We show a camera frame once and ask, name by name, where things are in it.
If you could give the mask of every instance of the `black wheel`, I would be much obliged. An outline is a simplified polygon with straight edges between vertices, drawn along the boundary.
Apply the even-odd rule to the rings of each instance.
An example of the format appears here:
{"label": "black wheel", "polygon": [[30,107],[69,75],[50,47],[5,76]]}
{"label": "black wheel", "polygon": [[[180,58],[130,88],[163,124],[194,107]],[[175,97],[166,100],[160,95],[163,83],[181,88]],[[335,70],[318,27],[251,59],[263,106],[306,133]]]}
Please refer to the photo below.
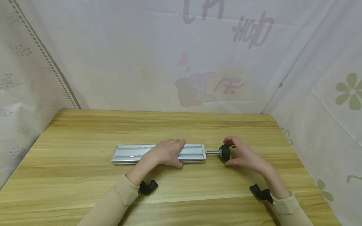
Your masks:
{"label": "black wheel", "polygon": [[229,161],[230,160],[230,148],[229,148],[229,146],[223,144],[223,145],[221,145],[221,147],[219,149],[221,149],[221,151],[222,151],[221,159],[224,162]]}

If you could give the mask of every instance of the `cartoon bear print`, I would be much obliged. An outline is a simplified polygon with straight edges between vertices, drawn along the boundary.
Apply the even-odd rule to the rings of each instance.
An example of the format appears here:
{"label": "cartoon bear print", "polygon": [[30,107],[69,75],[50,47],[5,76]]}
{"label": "cartoon bear print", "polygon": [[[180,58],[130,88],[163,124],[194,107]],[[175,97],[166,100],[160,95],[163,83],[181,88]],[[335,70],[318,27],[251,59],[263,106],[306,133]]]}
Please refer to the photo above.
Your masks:
{"label": "cartoon bear print", "polygon": [[205,102],[215,101],[216,97],[212,94],[206,94],[206,85],[215,72],[206,72],[204,74],[194,74],[190,78],[180,78],[176,81],[178,88],[178,98],[183,107],[199,106]]}

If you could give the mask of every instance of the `person's left hand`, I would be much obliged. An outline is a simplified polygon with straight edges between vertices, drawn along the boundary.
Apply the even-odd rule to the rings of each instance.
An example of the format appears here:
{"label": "person's left hand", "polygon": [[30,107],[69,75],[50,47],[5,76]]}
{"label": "person's left hand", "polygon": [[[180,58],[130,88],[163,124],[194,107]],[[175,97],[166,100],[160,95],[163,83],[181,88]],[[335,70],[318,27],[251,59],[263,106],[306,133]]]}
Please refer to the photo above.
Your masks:
{"label": "person's left hand", "polygon": [[156,165],[164,164],[181,168],[183,163],[178,159],[182,147],[186,144],[185,139],[163,140],[143,155],[143,159],[155,161]]}

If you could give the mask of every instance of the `wood grain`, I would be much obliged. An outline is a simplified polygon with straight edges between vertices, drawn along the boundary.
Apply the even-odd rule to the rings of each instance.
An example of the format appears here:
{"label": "wood grain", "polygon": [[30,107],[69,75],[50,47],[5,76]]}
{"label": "wood grain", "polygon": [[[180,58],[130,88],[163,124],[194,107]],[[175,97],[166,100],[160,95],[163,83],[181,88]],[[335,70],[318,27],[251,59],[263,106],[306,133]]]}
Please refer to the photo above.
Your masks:
{"label": "wood grain", "polygon": [[[0,225],[77,225],[132,166],[113,166],[118,144],[155,144],[185,138],[217,150],[227,135],[240,136],[278,169],[314,225],[340,225],[273,117],[105,110],[61,110],[0,191]],[[266,185],[218,157],[159,166],[146,178],[159,187],[140,196],[121,225],[275,225],[249,186]]]}

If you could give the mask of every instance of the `beige sleeve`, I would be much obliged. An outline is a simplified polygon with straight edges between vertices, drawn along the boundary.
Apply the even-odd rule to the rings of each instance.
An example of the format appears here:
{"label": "beige sleeve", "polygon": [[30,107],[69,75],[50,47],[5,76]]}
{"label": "beige sleeve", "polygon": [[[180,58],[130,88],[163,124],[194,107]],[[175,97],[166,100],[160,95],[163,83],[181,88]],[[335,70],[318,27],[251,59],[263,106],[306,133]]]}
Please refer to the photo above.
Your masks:
{"label": "beige sleeve", "polygon": [[270,205],[281,226],[313,226],[299,205],[294,194],[285,199],[276,199],[272,194],[274,205]]}
{"label": "beige sleeve", "polygon": [[138,189],[139,186],[134,185],[123,174],[78,226],[117,226],[127,208],[138,197]]}

